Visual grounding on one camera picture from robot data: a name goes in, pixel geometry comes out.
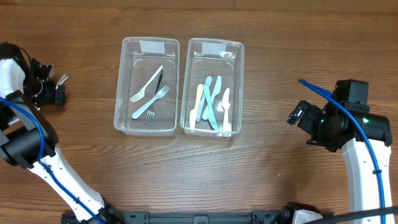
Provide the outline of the white plastic fork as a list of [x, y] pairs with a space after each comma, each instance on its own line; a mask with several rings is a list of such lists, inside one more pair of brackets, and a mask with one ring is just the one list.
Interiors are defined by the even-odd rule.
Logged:
[[170, 87], [165, 85], [162, 89], [160, 89], [153, 98], [151, 98], [148, 102], [142, 105], [139, 109], [137, 109], [132, 114], [132, 119], [138, 119], [155, 101], [163, 98], [170, 90]]
[[130, 102], [134, 103], [139, 101], [140, 99], [142, 99], [145, 96], [145, 91], [146, 88], [150, 85], [150, 83], [155, 79], [155, 77], [162, 71], [163, 66], [161, 65], [155, 72], [154, 74], [149, 78], [149, 80], [147, 81], [147, 83], [132, 97], [130, 97]]

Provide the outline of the white plastic knife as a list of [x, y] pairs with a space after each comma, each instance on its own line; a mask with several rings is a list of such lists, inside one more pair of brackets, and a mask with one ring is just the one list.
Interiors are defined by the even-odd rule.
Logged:
[[224, 110], [224, 115], [223, 115], [223, 137], [226, 138], [229, 136], [229, 132], [231, 131], [231, 125], [229, 124], [229, 94], [230, 94], [230, 88], [225, 89], [221, 105]]
[[[218, 75], [216, 83], [215, 83], [214, 88], [213, 88], [213, 92], [211, 94], [211, 102], [212, 103], [214, 102], [215, 97], [217, 95], [219, 95], [219, 93], [221, 91], [221, 84], [222, 84], [222, 79], [221, 79], [221, 76]], [[202, 119], [203, 120], [207, 120], [208, 119], [208, 112], [209, 112], [209, 106], [207, 105], [205, 110], [204, 110], [204, 112], [203, 112], [203, 114], [202, 114]]]

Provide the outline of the teal plastic knife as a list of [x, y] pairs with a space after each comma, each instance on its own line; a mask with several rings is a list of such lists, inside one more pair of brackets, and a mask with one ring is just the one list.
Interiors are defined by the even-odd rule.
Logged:
[[211, 127], [215, 131], [218, 131], [219, 129], [213, 111], [213, 100], [211, 99], [210, 87], [206, 84], [203, 86], [203, 93], [205, 94], [205, 100], [208, 108], [208, 121], [210, 122]]

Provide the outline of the light blue plastic knife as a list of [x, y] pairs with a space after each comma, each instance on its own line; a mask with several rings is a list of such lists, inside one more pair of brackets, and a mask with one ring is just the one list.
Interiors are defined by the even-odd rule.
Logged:
[[[205, 84], [208, 85], [208, 86], [210, 86], [211, 83], [212, 83], [212, 79], [213, 79], [213, 78], [212, 78], [211, 76], [207, 76], [207, 77], [206, 77], [206, 80], [205, 80]], [[198, 106], [198, 112], [197, 112], [197, 118], [196, 118], [196, 122], [197, 122], [197, 123], [199, 123], [200, 120], [201, 120], [201, 112], [202, 112], [202, 110], [203, 110], [203, 104], [204, 104], [204, 102], [205, 102], [205, 96], [204, 96], [204, 94], [202, 94], [202, 97], [201, 97], [201, 100], [200, 100], [200, 103], [199, 103], [199, 106]]]

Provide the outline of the cream yellow plastic knife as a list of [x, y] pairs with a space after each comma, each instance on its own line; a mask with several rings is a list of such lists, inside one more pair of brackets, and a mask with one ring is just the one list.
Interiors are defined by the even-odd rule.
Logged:
[[197, 86], [195, 104], [194, 104], [193, 109], [190, 111], [190, 117], [189, 117], [190, 118], [189, 124], [190, 124], [190, 129], [192, 129], [192, 132], [196, 125], [196, 118], [197, 118], [198, 108], [199, 108], [200, 100], [202, 98], [202, 94], [203, 94], [203, 84], [199, 84]]

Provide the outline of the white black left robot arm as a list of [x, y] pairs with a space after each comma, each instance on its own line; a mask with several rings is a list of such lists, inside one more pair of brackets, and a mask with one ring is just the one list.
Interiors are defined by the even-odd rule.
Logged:
[[64, 74], [58, 82], [51, 64], [42, 64], [19, 46], [1, 44], [1, 157], [43, 179], [73, 210], [63, 223], [125, 223], [122, 213], [93, 190], [64, 158], [43, 105], [65, 104]]

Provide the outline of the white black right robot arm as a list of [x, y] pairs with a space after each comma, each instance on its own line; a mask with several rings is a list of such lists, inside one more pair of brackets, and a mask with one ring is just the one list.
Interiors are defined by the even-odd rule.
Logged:
[[304, 79], [301, 84], [327, 100], [319, 108], [299, 101], [287, 123], [307, 134], [309, 146], [342, 151], [348, 177], [349, 213], [323, 215], [307, 205], [295, 204], [282, 218], [286, 223], [394, 223], [397, 207], [392, 204], [389, 162], [392, 130], [387, 117], [372, 114], [368, 106], [369, 84], [339, 80], [333, 91]]

